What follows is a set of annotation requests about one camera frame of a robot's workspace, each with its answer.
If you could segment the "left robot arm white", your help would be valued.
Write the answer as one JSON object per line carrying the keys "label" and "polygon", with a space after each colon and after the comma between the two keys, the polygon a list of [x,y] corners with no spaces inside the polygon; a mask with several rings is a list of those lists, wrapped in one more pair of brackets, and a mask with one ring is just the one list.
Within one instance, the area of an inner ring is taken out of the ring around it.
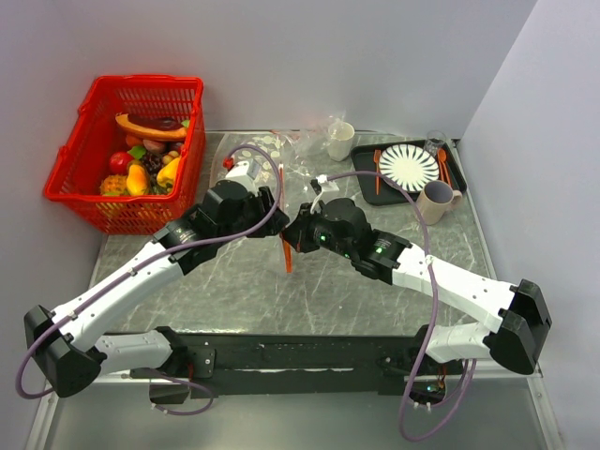
{"label": "left robot arm white", "polygon": [[126,369],[187,374],[188,347],[169,327],[110,337],[114,322],[147,296],[212,260],[241,237],[275,236],[288,224],[279,209],[281,189],[221,180],[202,202],[156,232],[128,263],[75,299],[24,317],[28,351],[61,398],[73,396],[99,375]]}

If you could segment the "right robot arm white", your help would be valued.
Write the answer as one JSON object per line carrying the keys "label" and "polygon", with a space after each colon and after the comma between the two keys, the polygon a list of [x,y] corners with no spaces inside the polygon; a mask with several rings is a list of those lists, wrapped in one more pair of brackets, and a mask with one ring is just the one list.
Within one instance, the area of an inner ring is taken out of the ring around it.
{"label": "right robot arm white", "polygon": [[476,275],[426,252],[410,241],[371,227],[349,199],[334,199],[318,212],[301,205],[284,239],[299,253],[328,249],[361,275],[388,285],[436,295],[473,321],[437,325],[429,341],[410,351],[412,366],[431,373],[458,359],[491,359],[521,375],[534,373],[552,320],[540,287],[527,279],[514,285]]}

